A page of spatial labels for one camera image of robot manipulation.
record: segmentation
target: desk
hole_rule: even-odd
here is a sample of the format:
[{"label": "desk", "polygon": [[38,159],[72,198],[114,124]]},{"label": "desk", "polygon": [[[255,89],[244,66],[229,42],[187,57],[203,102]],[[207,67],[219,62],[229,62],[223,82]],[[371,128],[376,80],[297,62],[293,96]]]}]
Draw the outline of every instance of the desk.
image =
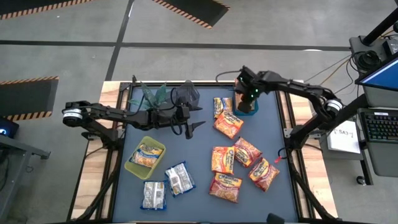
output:
[{"label": "desk", "polygon": [[[104,82],[99,102],[103,105],[110,105],[113,107],[116,107],[117,104],[119,104],[121,108],[124,108],[123,106],[126,104],[127,93],[121,94],[121,96],[118,97],[119,93],[122,93],[119,90],[126,87],[124,83],[125,82]],[[280,93],[279,99],[280,105],[283,107],[283,115],[285,117],[284,121],[287,128],[289,128],[289,126],[292,124],[303,124],[309,118],[311,118],[312,114],[309,103],[305,98],[294,95],[286,97],[284,93]],[[290,104],[292,109],[291,114],[289,114],[288,110]],[[110,121],[101,121],[101,123],[109,128],[112,127],[113,124]],[[308,143],[318,146],[318,142],[315,140],[308,140]],[[90,141],[88,143],[86,153],[90,153],[99,147],[101,147],[99,140]],[[117,153],[118,152],[109,152],[105,149],[102,149],[95,154],[92,154],[82,164],[81,174],[76,185],[75,195],[72,200],[68,219],[79,217],[90,205],[101,187],[104,168],[107,166],[107,164],[110,164],[110,170],[112,171],[117,158],[115,155]],[[106,159],[107,155],[112,155],[111,159]],[[309,187],[317,199],[330,214],[337,217],[335,203],[331,193],[325,164],[322,158],[322,152],[312,149],[311,147],[304,147],[302,150],[302,159],[304,161],[304,165],[302,164],[301,166],[299,164],[300,155],[294,152],[293,156],[296,163],[296,168],[298,170],[302,168],[301,171],[305,171]],[[110,203],[112,194],[114,194],[114,187],[108,190],[104,198],[101,214],[96,212],[92,216],[92,219],[113,216],[113,208],[111,208],[110,212],[108,210],[109,205],[112,206],[112,203]],[[300,189],[298,190],[298,194],[300,197],[298,207],[301,207],[299,212],[302,213],[303,217],[309,217],[311,209],[308,209],[307,207],[307,200]]]}]

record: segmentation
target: floor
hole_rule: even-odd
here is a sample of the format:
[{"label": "floor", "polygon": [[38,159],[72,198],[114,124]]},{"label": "floor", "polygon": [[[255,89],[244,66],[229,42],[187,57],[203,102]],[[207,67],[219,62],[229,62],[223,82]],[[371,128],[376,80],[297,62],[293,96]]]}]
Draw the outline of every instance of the floor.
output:
[{"label": "floor", "polygon": [[[231,10],[212,30],[150,0],[95,0],[0,21],[0,81],[60,77],[53,115],[19,122],[18,139],[52,154],[47,161],[31,160],[34,171],[24,176],[13,217],[27,217],[28,223],[65,221],[86,141],[80,136],[81,129],[62,124],[61,109],[67,101],[98,101],[104,80],[130,80],[132,75],[140,80],[213,80],[217,73],[242,65],[306,80],[349,55],[344,50],[348,39],[366,35],[397,7],[393,0],[223,2]],[[121,26],[124,19],[126,27]],[[3,40],[22,42],[11,45]],[[80,42],[87,46],[76,46]],[[129,47],[121,47],[121,42]],[[196,44],[213,45],[193,49]],[[249,50],[249,44],[262,50]],[[330,72],[309,82],[320,83]],[[352,69],[349,72],[353,78],[358,76]],[[336,91],[349,82],[342,68],[324,86]],[[339,97],[346,104],[355,99],[354,86]],[[398,222],[398,179],[374,175],[375,185],[363,187],[355,182],[361,175],[359,162],[325,163],[340,218]]]}]

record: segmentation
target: computer keyboard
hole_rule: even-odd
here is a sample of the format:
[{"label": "computer keyboard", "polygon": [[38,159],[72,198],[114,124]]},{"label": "computer keyboard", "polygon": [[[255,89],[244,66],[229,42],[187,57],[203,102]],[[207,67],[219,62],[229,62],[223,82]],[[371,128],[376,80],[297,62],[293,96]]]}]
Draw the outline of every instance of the computer keyboard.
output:
[{"label": "computer keyboard", "polygon": [[398,143],[398,111],[366,109],[359,115],[368,141]]}]

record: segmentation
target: black and orange hazard stripe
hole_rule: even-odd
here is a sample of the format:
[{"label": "black and orange hazard stripe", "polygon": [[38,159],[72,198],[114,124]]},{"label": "black and orange hazard stripe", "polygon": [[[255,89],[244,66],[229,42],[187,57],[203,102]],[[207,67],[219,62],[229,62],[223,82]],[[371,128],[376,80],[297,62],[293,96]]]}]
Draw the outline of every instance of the black and orange hazard stripe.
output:
[{"label": "black and orange hazard stripe", "polygon": [[153,0],[157,4],[211,29],[229,7],[214,0]]},{"label": "black and orange hazard stripe", "polygon": [[10,121],[52,115],[58,76],[0,82],[0,117]]},{"label": "black and orange hazard stripe", "polygon": [[0,20],[44,12],[94,0],[1,0]]}]

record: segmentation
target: fake plant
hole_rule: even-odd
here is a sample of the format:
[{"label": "fake plant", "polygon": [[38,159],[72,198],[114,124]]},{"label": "fake plant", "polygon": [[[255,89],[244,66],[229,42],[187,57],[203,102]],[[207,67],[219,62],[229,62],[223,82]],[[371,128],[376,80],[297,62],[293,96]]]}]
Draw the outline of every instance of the fake plant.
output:
[{"label": "fake plant", "polygon": [[[156,94],[153,94],[153,92],[149,89],[145,83],[141,83],[141,88],[142,88],[142,94],[144,95],[144,101],[142,102],[141,107],[143,107],[145,110],[152,108],[152,109],[158,109],[162,103],[165,103],[166,101],[166,83],[164,83],[158,90],[156,90]],[[129,103],[132,103],[133,105],[140,105],[141,100],[137,99],[132,99],[129,100]]]}]

